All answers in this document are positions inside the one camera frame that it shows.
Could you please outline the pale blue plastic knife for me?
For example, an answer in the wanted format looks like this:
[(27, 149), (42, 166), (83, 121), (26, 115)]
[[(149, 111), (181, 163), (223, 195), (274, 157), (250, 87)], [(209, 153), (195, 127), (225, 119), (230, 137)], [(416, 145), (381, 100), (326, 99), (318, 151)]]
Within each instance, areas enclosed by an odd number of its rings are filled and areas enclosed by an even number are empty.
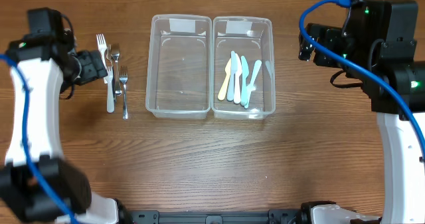
[(231, 66), (230, 66), (230, 78), (229, 78), (229, 84), (228, 84), (228, 90), (227, 90), (227, 100), (233, 101), (234, 100), (234, 79), (235, 74), (237, 71), (237, 61), (236, 61), (236, 53), (234, 51), (231, 52)]

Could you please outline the white plastic knife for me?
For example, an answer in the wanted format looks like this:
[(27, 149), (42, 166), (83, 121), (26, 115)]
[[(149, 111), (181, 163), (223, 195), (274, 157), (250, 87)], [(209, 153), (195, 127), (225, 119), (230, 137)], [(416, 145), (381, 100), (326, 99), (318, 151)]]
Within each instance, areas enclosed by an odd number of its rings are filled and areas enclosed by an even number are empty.
[(241, 102), (241, 90), (240, 90), (240, 76), (242, 75), (242, 63), (239, 55), (236, 53), (236, 72), (234, 81), (234, 103), (240, 104)]

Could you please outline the clear plastic container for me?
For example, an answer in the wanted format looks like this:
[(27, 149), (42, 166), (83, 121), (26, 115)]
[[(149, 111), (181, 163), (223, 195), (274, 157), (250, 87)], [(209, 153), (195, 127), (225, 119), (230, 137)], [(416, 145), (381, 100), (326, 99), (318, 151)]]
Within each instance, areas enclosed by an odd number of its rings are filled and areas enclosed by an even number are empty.
[(205, 119), (211, 108), (210, 18), (152, 18), (145, 107), (157, 118)]
[[(216, 17), (212, 24), (212, 74), (210, 81), (211, 108), (215, 118), (247, 120), (264, 119), (276, 110), (276, 85), (274, 72), (274, 43), (272, 22), (259, 17)], [(225, 66), (234, 51), (245, 56), (250, 84), (254, 63), (262, 61), (251, 93), (249, 107), (220, 101), (217, 96), (225, 78)]]

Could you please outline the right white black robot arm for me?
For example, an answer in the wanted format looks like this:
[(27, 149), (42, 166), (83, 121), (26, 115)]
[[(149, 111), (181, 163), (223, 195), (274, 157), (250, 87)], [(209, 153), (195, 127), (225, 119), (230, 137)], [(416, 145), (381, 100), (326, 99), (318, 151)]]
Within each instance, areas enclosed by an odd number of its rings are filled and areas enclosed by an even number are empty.
[(415, 0), (330, 0), (343, 26), (299, 21), (299, 59), (334, 68), (377, 115), (384, 154), (384, 211), (362, 216), (330, 201), (305, 203), (298, 223), (424, 222), (424, 63), (414, 58)]

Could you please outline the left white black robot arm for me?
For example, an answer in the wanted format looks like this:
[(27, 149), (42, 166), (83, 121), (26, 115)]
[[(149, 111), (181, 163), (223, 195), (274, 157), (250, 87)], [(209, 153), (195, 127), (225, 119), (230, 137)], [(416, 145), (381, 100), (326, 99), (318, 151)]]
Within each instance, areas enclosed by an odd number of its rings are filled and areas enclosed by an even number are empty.
[(69, 18), (47, 7), (27, 13), (29, 34), (1, 55), (15, 92), (13, 134), (1, 168), (1, 199), (24, 223), (129, 223), (119, 201), (92, 191), (68, 163), (59, 131), (59, 101), (95, 80), (108, 85), (114, 110), (114, 70), (100, 51), (76, 51)]

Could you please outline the mint green plastic knife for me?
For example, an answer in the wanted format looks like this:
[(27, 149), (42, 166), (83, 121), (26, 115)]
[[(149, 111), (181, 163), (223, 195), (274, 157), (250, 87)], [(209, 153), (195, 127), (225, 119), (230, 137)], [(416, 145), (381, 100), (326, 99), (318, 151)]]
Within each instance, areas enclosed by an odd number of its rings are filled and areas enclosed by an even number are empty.
[(241, 63), (242, 63), (242, 88), (241, 88), (241, 105), (246, 106), (247, 105), (247, 98), (248, 98), (248, 91), (247, 91), (247, 83), (246, 79), (249, 75), (249, 67), (248, 62), (245, 58), (245, 56), (241, 56)]

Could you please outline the light blue plastic knife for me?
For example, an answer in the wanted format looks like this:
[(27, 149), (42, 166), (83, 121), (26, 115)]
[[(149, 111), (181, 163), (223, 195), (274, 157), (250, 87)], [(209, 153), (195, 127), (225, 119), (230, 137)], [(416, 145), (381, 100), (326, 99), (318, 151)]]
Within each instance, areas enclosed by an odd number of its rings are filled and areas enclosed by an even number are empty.
[(253, 68), (253, 71), (252, 71), (250, 84), (247, 86), (248, 96), (247, 96), (247, 103), (244, 106), (245, 109), (247, 109), (249, 107), (251, 93), (256, 89), (254, 83), (255, 83), (256, 77), (258, 76), (258, 73), (260, 71), (261, 66), (262, 66), (262, 61), (256, 60), (255, 63), (254, 63), (254, 68)]

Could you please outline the right clear plastic container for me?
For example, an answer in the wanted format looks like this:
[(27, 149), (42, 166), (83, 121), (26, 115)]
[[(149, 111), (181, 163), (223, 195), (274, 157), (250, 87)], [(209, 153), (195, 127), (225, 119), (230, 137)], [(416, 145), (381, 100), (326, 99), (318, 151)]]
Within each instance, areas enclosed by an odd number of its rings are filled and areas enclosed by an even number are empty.
[[(211, 108), (215, 118), (247, 120), (264, 119), (276, 110), (276, 85), (274, 72), (274, 43), (272, 22), (259, 17), (216, 17), (212, 24), (212, 74), (210, 81)], [(249, 107), (220, 101), (217, 96), (225, 78), (225, 66), (234, 51), (245, 56), (250, 84), (254, 63), (262, 61), (251, 93)]]

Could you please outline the white plastic fork long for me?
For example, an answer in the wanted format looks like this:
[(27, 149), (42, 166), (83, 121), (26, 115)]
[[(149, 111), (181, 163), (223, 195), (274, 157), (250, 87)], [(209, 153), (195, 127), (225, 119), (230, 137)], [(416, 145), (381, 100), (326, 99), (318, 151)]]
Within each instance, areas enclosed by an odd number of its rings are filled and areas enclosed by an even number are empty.
[(106, 68), (106, 62), (105, 62), (105, 53), (108, 49), (106, 40), (103, 34), (97, 34), (96, 35), (96, 41), (98, 46), (98, 51), (100, 52), (100, 56), (102, 59), (102, 63), (104, 65), (104, 68)]

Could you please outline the white plastic fork short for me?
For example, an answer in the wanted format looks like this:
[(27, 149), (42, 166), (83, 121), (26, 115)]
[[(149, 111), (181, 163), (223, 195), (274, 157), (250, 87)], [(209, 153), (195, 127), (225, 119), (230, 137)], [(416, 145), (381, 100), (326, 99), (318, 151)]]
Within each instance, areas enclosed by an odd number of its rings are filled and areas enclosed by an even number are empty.
[(113, 66), (107, 66), (107, 85), (108, 85), (108, 96), (107, 96), (107, 112), (113, 113), (115, 110), (115, 103), (114, 103), (114, 91), (113, 91)]

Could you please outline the small silver metal fork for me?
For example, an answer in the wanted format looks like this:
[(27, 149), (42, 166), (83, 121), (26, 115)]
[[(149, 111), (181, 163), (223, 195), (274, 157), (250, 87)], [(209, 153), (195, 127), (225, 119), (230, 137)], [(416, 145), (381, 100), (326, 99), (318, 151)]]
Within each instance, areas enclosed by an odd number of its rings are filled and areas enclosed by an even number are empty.
[(123, 103), (123, 119), (127, 120), (128, 119), (128, 104), (127, 104), (127, 81), (128, 81), (128, 69), (126, 66), (122, 66), (120, 68), (120, 76), (119, 76), (119, 80), (123, 86), (123, 91), (122, 91), (122, 95), (123, 95), (123, 99), (124, 99), (124, 103)]

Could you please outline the black handled metal fork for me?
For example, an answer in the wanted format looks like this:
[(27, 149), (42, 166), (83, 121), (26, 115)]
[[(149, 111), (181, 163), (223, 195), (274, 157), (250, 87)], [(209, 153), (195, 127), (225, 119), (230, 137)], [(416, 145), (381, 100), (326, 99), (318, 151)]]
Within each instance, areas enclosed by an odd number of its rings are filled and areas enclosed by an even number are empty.
[[(109, 60), (110, 64), (113, 66), (114, 62), (112, 60), (112, 46), (107, 45), (107, 48), (108, 49), (107, 49), (106, 58)], [(116, 80), (115, 80), (115, 70), (114, 70), (114, 68), (112, 68), (112, 71), (113, 71), (112, 90), (113, 90), (113, 95), (114, 95), (114, 103), (116, 103), (116, 93), (115, 93), (115, 91), (116, 91), (116, 88), (115, 88)]]

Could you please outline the left clear plastic container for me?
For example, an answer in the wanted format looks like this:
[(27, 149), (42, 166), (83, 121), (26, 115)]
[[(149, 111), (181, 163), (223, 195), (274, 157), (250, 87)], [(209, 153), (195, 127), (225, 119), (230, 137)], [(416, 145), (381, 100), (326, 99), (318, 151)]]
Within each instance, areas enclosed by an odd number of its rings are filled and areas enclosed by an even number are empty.
[(210, 18), (152, 18), (145, 107), (157, 118), (205, 119), (211, 108)]

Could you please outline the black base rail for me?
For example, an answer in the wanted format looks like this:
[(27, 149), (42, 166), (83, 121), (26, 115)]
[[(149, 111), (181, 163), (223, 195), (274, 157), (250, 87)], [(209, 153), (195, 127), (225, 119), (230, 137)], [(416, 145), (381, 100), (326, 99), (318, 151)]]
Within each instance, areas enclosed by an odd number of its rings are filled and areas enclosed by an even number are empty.
[(381, 217), (363, 215), (340, 207), (333, 201), (310, 201), (299, 209), (268, 211), (131, 211), (136, 224), (310, 224), (310, 223), (380, 223)]

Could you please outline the yellow plastic knife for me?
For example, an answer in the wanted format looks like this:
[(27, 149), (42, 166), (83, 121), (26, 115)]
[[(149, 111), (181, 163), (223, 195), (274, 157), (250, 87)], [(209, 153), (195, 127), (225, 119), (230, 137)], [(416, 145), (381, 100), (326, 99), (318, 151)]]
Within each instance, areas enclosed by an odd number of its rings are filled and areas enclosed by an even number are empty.
[(224, 81), (222, 83), (222, 86), (221, 86), (221, 88), (218, 92), (218, 96), (217, 96), (217, 98), (220, 101), (223, 101), (226, 98), (226, 93), (227, 93), (227, 88), (228, 88), (228, 83), (229, 83), (229, 80), (230, 80), (230, 73), (231, 73), (231, 59), (228, 60), (224, 71), (225, 71), (226, 76), (224, 78)]

